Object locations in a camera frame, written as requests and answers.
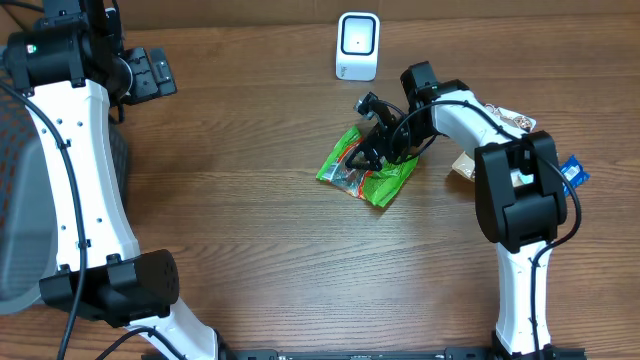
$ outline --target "wood grain surface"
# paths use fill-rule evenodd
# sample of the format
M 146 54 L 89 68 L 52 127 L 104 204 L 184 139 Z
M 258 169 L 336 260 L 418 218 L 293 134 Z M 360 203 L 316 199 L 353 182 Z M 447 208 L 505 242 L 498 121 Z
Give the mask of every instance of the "wood grain surface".
M 128 30 L 335 24 L 347 11 L 374 12 L 382 21 L 640 12 L 637 0 L 135 0 L 120 7 Z M 40 16 L 6 8 L 25 28 Z
M 128 108 L 128 215 L 169 249 L 182 297 L 236 349 L 429 350 L 488 345 L 495 249 L 445 138 L 386 209 L 315 180 L 359 123 L 363 93 L 406 107 L 399 76 L 429 60 L 484 101 L 528 114 L 591 173 L 583 226 L 554 251 L 548 322 L 591 359 L 640 357 L 640 15 L 385 22 L 378 77 L 335 79 L 335 26 L 130 32 L 163 46 L 180 91 Z M 560 232 L 567 231 L 563 226 Z M 0 358 L 49 359 L 66 314 L 0 318 Z M 122 330 L 79 320 L 69 359 Z M 113 359 L 152 348 L 132 339 Z

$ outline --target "black cable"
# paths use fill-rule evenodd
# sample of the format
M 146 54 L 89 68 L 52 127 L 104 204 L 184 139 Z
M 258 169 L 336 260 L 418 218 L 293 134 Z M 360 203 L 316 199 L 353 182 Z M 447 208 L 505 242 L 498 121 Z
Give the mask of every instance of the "black cable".
M 402 111 L 399 107 L 397 107 L 397 106 L 393 105 L 392 103 L 390 103 L 390 102 L 388 102 L 388 101 L 384 101 L 384 100 L 380 100 L 380 99 L 378 99 L 378 100 L 373 100 L 372 102 L 377 102 L 377 103 L 380 103 L 380 104 L 382 104 L 382 105 L 386 105 L 387 107 L 389 107 L 389 108 L 391 108 L 391 109 L 395 110 L 395 112 L 397 112 L 397 113 L 400 115 L 400 117 L 401 117 L 402 119 L 404 119 L 405 117 L 407 117 L 407 114 L 405 114 L 405 113 L 404 113 L 404 111 Z
M 25 3 L 25 2 L 22 2 L 22 1 L 0 0 L 0 5 L 17 6 L 17 7 L 21 7 L 21 8 L 25 8 L 25 9 L 29 9 L 29 10 L 33 10 L 33 11 L 44 13 L 44 8 L 43 7 L 38 6 L 38 5 Z
M 393 136 L 391 136 L 391 143 L 393 144 L 393 141 L 394 141 L 395 137 L 398 134 L 398 130 L 400 128 L 402 128 L 405 124 L 408 124 L 408 121 L 411 119 L 412 116 L 415 116 L 417 113 L 419 113 L 421 111 L 425 111 L 425 110 L 430 109 L 430 108 L 432 108 L 434 106 L 437 106 L 437 105 L 460 105 L 460 106 L 464 106 L 464 107 L 466 107 L 468 109 L 473 110 L 478 115 L 480 115 L 480 117 L 482 117 L 483 120 L 488 122 L 489 125 L 491 125 L 491 127 L 493 127 L 499 134 L 501 134 L 501 135 L 503 135 L 503 136 L 505 136 L 505 137 L 507 137 L 508 139 L 511 139 L 511 140 L 520 140 L 518 137 L 516 137 L 514 135 L 511 135 L 506 130 L 504 130 L 504 128 L 501 125 L 498 125 L 491 118 L 491 116 L 487 115 L 487 113 L 485 113 L 479 107 L 477 107 L 477 106 L 475 106 L 473 104 L 470 104 L 469 102 L 466 102 L 466 101 L 440 100 L 440 101 L 434 101 L 434 102 L 432 102 L 430 104 L 427 104 L 427 105 L 417 109 L 416 111 L 412 112 L 406 118 L 404 118 L 404 120 L 402 120 L 402 122 L 400 123 L 398 128 L 396 128 L 395 132 L 393 133 Z M 529 147 L 528 150 L 532 154 L 534 154 L 534 155 L 536 154 L 536 151 L 535 151 L 534 148 Z M 575 215 L 576 219 L 575 219 L 575 221 L 573 223 L 573 226 L 572 226 L 571 230 L 564 237 L 562 237 L 560 240 L 557 240 L 557 241 L 549 243 L 547 246 L 545 246 L 540 251 L 538 251 L 538 253 L 531 260 L 531 294 L 530 294 L 531 295 L 531 326 L 533 328 L 533 344 L 534 344 L 534 354 L 535 354 L 536 360 L 540 360 L 540 349 L 539 349 L 539 339 L 538 339 L 538 323 L 535 320 L 536 319 L 536 270 L 537 270 L 538 267 L 540 267 L 540 264 L 539 264 L 540 258 L 546 252 L 548 252 L 549 250 L 564 244 L 565 242 L 569 241 L 572 237 L 574 237 L 575 234 L 578 232 L 578 229 L 580 228 L 580 224 L 582 223 L 582 206 L 580 205 L 580 199 L 578 199 L 578 195 L 576 194 L 576 191 L 573 188 L 573 185 L 571 185 L 571 182 L 569 180 L 567 180 L 567 178 L 560 171 L 560 169 L 558 169 L 557 166 L 555 166 L 554 164 L 549 162 L 547 159 L 542 158 L 542 157 L 538 157 L 538 159 L 540 159 L 543 164 L 545 164 L 556 175 L 558 175 L 560 180 L 564 183 L 564 185 L 569 190 L 569 194 L 571 195 L 571 198 L 573 199 L 573 203 L 574 203 L 575 209 L 576 209 L 576 215 Z
M 78 247 L 80 248 L 80 270 L 78 277 L 78 286 L 76 288 L 76 294 L 73 298 L 73 304 L 71 305 L 71 311 L 69 312 L 69 319 L 67 320 L 67 326 L 64 331 L 64 335 L 62 337 L 62 341 L 60 342 L 60 349 L 58 350 L 58 359 L 64 359 L 64 355 L 67 351 L 67 346 L 69 345 L 69 339 L 71 338 L 71 332 L 73 331 L 73 325 L 76 321 L 76 315 L 78 314 L 78 307 L 80 305 L 80 298 L 82 296 L 82 291 L 84 289 L 85 283 L 85 273 L 87 270 L 87 241 L 85 239 L 84 233 L 84 221 L 82 219 L 82 208 L 80 204 L 80 194 L 78 191 L 78 183 L 76 182 L 75 172 L 73 171 L 73 165 L 71 164 L 71 158 L 69 157 L 69 152 L 67 151 L 68 145 L 62 140 L 62 136 L 53 125 L 51 120 L 45 115 L 40 108 L 38 108 L 34 103 L 32 103 L 29 99 L 24 97 L 23 95 L 16 92 L 11 86 L 9 86 L 4 81 L 0 80 L 0 87 L 4 89 L 9 95 L 11 95 L 14 99 L 20 101 L 25 106 L 27 106 L 36 116 L 40 118 L 40 120 L 47 127 L 51 135 L 53 136 L 58 149 L 60 150 L 60 155 L 62 155 L 62 160 L 64 162 L 64 167 L 67 171 L 67 177 L 69 178 L 69 187 L 71 187 L 71 197 L 73 199 L 73 208 L 75 211 L 76 217 L 76 227 L 78 229 Z
M 96 358 L 96 360 L 104 360 L 107 356 L 114 352 L 118 348 L 118 346 L 122 345 L 122 343 L 127 341 L 129 338 L 141 333 L 148 333 L 149 337 L 155 336 L 156 338 L 158 338 L 158 340 L 160 340 L 162 345 L 164 345 L 171 352 L 171 354 L 173 354 L 173 356 L 181 360 L 187 360 L 187 357 L 183 354 L 180 354 L 178 349 L 176 349 L 175 346 L 173 346 L 173 344 L 171 344 L 171 342 L 169 342 L 169 340 L 164 337 L 164 335 L 162 335 L 158 330 L 151 327 L 141 327 L 135 330 L 131 330 L 128 333 L 122 335 L 118 340 L 116 340 L 116 342 L 109 346 L 107 350 L 103 351 L 102 354 L 100 354 L 100 356 Z
M 417 157 L 420 157 L 420 155 L 422 155 L 422 153 L 424 153 L 424 151 L 425 151 L 425 150 L 427 150 L 427 148 L 428 148 L 429 146 L 431 146 L 431 144 L 433 144 L 433 142 L 436 140 L 436 136 L 438 136 L 438 135 L 433 135 L 433 136 L 431 136 L 431 137 L 429 138 L 429 140 L 427 141 L 427 143 L 426 143 L 426 144 L 424 144 L 424 146 L 422 146 L 422 148 L 421 148 L 417 153 L 415 153 L 415 154 L 411 155 L 411 157 L 409 157 L 409 158 L 404 158 L 404 159 L 402 159 L 402 160 L 400 160 L 400 161 L 398 161 L 398 162 L 392 162 L 392 161 L 389 161 L 389 162 L 391 162 L 391 164 L 392 164 L 392 165 L 401 165 L 402 163 L 405 163 L 405 162 L 407 162 L 407 161 L 411 161 L 411 160 L 413 160 L 413 159 L 415 159 L 415 158 L 417 158 Z

